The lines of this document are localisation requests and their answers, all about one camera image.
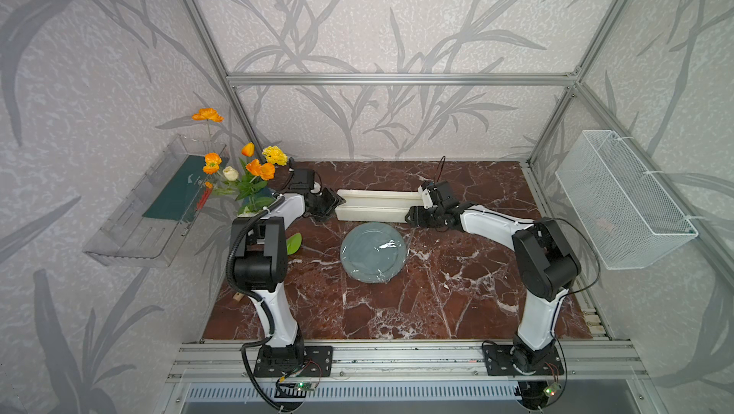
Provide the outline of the white plastic wrap dispenser box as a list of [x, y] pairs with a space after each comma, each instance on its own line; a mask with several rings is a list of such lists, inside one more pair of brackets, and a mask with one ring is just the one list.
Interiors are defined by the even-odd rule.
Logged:
[[335, 209], [339, 221], [403, 224], [413, 207], [424, 206], [420, 192], [339, 190], [338, 196], [344, 200]]

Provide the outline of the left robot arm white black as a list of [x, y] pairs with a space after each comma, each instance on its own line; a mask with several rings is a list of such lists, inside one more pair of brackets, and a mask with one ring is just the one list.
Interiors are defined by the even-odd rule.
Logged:
[[262, 362], [300, 365], [306, 356], [284, 282], [289, 255], [286, 230], [302, 216], [327, 220], [343, 203], [313, 169], [294, 169], [285, 191], [232, 222], [225, 274], [229, 287], [250, 299], [264, 330], [257, 343]]

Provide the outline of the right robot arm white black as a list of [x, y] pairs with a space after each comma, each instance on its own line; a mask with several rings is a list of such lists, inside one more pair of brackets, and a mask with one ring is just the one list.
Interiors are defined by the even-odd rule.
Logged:
[[510, 361], [521, 374], [540, 369], [552, 356], [562, 303], [581, 273], [580, 261], [558, 221], [516, 218], [462, 203], [445, 181], [425, 182], [419, 194], [422, 204], [411, 207], [405, 215], [409, 225], [479, 235], [514, 251], [527, 295]]

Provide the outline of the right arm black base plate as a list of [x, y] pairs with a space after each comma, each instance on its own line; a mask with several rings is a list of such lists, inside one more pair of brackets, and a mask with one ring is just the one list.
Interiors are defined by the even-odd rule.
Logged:
[[566, 373], [555, 343], [531, 350], [523, 344], [484, 341], [481, 352], [489, 376], [560, 377]]

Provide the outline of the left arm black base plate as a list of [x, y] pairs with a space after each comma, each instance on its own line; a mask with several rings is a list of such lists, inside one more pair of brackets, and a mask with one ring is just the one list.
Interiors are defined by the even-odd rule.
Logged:
[[329, 377], [334, 361], [334, 347], [295, 345], [278, 348], [263, 346], [257, 356], [254, 376], [275, 378], [282, 376]]

